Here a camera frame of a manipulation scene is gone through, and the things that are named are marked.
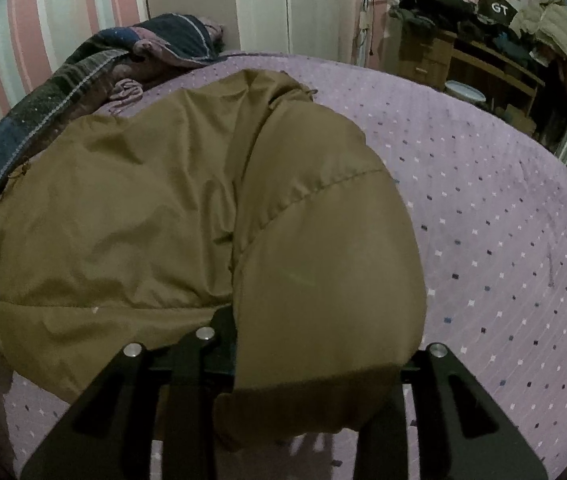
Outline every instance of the brown jacket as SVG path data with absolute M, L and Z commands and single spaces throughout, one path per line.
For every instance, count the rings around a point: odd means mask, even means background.
M 232 302 L 230 447 L 358 428 L 417 349 L 409 217 L 351 121 L 244 71 L 134 118 L 74 121 L 0 199 L 0 353 L 73 401 L 124 345 Z

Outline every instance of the wardrobe door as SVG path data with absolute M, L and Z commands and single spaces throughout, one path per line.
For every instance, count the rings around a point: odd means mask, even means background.
M 288 54 L 286 0 L 236 0 L 241 50 Z
M 288 0 L 291 54 L 339 60 L 341 0 Z

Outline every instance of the bed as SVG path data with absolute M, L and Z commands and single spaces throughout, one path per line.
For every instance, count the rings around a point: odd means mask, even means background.
M 131 116 L 168 92 L 243 68 L 283 70 L 350 118 L 384 160 L 407 205 L 425 274 L 422 345 L 460 357 L 543 460 L 567 466 L 567 169 L 524 134 L 430 88 L 308 57 L 234 54 L 148 90 Z M 97 113 L 109 113 L 107 108 Z M 418 478 L 409 391 L 411 479 Z M 0 461 L 19 474 L 67 405 L 0 360 Z M 220 479 L 349 479 L 356 433 L 218 453 Z M 161 443 L 153 444 L 159 478 Z

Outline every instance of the patchwork blanket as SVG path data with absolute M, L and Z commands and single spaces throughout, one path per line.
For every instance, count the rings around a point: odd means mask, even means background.
M 0 192 L 10 173 L 107 100 L 112 112 L 150 88 L 218 60 L 221 30 L 182 14 L 101 30 L 0 121 Z

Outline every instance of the polka dot bed sheet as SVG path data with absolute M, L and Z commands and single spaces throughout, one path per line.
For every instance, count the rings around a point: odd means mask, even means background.
M 350 118 L 383 159 L 411 216 L 428 311 L 422 346 L 448 345 L 519 427 L 550 478 L 567 466 L 567 169 L 481 110 L 385 73 L 301 56 L 239 55 L 145 92 L 238 70 L 283 70 Z M 18 473 L 66 409 L 0 361 L 0 460 Z M 419 478 L 406 390 L 410 480 Z M 218 452 L 220 479 L 351 479 L 356 433 Z M 161 443 L 153 443 L 159 478 Z

